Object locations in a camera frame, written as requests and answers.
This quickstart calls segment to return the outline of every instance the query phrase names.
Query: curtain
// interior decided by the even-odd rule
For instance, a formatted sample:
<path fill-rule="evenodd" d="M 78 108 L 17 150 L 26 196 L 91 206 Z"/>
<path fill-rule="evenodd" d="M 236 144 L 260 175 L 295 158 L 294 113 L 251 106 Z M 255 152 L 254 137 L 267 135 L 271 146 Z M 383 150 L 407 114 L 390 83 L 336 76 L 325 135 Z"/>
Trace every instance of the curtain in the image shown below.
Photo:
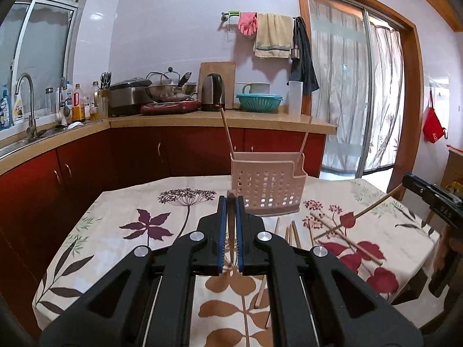
<path fill-rule="evenodd" d="M 368 42 L 362 10 L 338 0 L 309 0 L 313 65 L 320 89 L 312 115 L 337 126 L 322 168 L 355 174 L 363 153 L 368 102 Z"/>
<path fill-rule="evenodd" d="M 374 59 L 373 124 L 365 171 L 390 168 L 397 155 L 404 102 L 400 33 L 371 24 Z"/>

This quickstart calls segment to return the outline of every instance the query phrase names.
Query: wooden cutting board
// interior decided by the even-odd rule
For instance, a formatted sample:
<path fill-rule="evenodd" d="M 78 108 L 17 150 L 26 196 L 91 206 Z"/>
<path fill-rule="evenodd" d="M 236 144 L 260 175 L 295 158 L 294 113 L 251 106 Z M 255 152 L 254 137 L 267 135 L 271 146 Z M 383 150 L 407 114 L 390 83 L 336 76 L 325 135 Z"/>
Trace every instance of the wooden cutting board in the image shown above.
<path fill-rule="evenodd" d="M 235 70 L 236 63 L 234 61 L 201 62 L 198 80 L 199 97 L 201 98 L 204 78 L 211 73 L 220 74 L 225 87 L 225 109 L 231 110 L 233 108 L 233 98 L 235 97 Z"/>

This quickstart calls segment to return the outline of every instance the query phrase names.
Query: teal colander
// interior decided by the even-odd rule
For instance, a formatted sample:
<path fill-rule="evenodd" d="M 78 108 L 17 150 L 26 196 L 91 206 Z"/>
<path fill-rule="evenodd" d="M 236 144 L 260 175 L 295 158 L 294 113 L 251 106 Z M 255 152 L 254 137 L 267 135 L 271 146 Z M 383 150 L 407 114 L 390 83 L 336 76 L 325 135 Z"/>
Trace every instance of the teal colander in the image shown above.
<path fill-rule="evenodd" d="M 237 94 L 241 109 L 247 112 L 273 112 L 282 102 L 280 95 Z"/>

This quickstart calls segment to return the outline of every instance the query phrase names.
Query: wooden door frame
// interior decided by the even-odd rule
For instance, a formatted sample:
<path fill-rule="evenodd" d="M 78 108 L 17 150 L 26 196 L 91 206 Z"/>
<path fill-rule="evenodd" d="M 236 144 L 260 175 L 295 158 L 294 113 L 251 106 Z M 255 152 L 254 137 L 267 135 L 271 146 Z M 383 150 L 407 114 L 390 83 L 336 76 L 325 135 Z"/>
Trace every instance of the wooden door frame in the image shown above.
<path fill-rule="evenodd" d="M 377 0 L 354 1 L 390 17 L 404 27 L 404 30 L 400 30 L 405 76 L 404 113 L 399 145 L 397 147 L 397 157 L 395 159 L 389 186 L 387 187 L 387 190 L 390 191 L 402 182 L 402 178 L 407 172 L 413 170 L 416 154 L 418 152 L 418 145 L 420 143 L 425 89 L 420 41 L 418 39 L 416 26 L 390 7 Z M 299 6 L 300 16 L 306 23 L 309 39 L 311 39 L 309 0 L 299 0 Z M 312 96 L 304 95 L 302 113 L 310 115 L 312 112 L 311 107 Z M 396 198 L 402 199 L 404 193 L 405 191 L 402 191 Z"/>

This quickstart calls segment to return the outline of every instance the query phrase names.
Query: silver screw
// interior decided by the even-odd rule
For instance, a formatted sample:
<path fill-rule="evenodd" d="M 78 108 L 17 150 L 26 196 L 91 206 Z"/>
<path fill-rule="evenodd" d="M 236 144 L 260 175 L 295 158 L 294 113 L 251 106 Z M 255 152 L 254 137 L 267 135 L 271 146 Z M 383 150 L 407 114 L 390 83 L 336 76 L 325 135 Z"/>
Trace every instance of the silver screw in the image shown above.
<path fill-rule="evenodd" d="M 204 234 L 201 231 L 194 231 L 190 233 L 190 239 L 193 241 L 201 241 L 204 238 Z"/>
<path fill-rule="evenodd" d="M 316 247 L 313 247 L 312 251 L 313 251 L 313 254 L 316 255 L 317 257 L 325 257 L 328 255 L 328 250 L 325 247 L 322 247 L 321 245 L 317 245 Z"/>
<path fill-rule="evenodd" d="M 133 251 L 133 254 L 136 255 L 137 257 L 144 257 L 149 252 L 150 252 L 150 250 L 148 249 L 148 247 L 140 246 L 140 247 L 135 248 L 135 250 Z"/>
<path fill-rule="evenodd" d="M 272 238 L 272 234 L 267 231 L 262 231 L 258 233 L 258 239 L 260 241 L 268 241 Z"/>

